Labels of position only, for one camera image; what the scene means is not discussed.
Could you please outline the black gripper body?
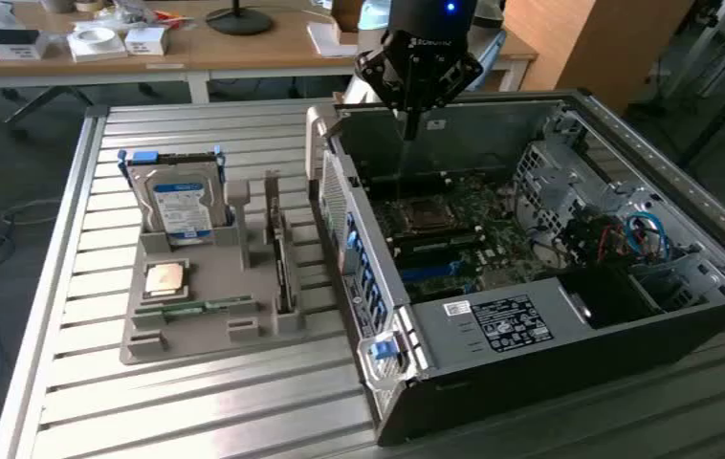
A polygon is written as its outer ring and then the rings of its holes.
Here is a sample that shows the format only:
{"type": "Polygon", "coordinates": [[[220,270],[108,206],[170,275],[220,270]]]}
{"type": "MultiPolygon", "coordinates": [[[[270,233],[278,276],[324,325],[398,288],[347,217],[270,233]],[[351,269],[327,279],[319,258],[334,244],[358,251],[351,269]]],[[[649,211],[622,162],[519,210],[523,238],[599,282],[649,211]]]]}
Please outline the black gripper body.
{"type": "Polygon", "coordinates": [[[394,1],[383,49],[394,64],[402,64],[410,104],[410,65],[418,56],[463,55],[473,23],[470,1],[394,1]]]}

